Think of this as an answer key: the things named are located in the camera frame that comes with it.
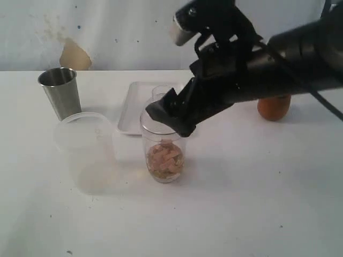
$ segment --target white table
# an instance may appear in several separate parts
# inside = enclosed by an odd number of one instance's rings
[[[281,122],[256,102],[200,124],[171,184],[148,174],[140,137],[115,133],[123,163],[85,195],[54,147],[58,120],[36,80],[0,72],[0,256],[341,256],[343,123],[309,95]],[[116,122],[133,81],[186,82],[189,71],[78,72],[81,105]],[[343,110],[343,91],[325,92]]]

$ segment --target metal tray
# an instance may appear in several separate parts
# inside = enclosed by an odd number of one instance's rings
[[[122,134],[141,135],[139,117],[146,102],[152,97],[152,90],[161,85],[173,87],[179,93],[183,85],[177,82],[133,82],[123,103],[117,129]]]

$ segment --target plastic container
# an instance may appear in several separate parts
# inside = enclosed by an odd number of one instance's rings
[[[54,139],[76,186],[89,194],[103,192],[115,171],[110,121],[94,112],[75,114],[56,126]]]
[[[156,87],[146,105],[161,99],[170,89],[168,86]],[[146,165],[152,177],[161,183],[177,179],[183,171],[185,139],[170,127],[151,119],[145,109],[140,116],[140,128]]]

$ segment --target glass jar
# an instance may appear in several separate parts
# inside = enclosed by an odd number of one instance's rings
[[[170,89],[169,86],[154,88],[147,105],[161,99]],[[140,128],[146,165],[152,177],[161,183],[177,179],[183,170],[185,139],[170,127],[154,121],[145,109],[140,115]]]

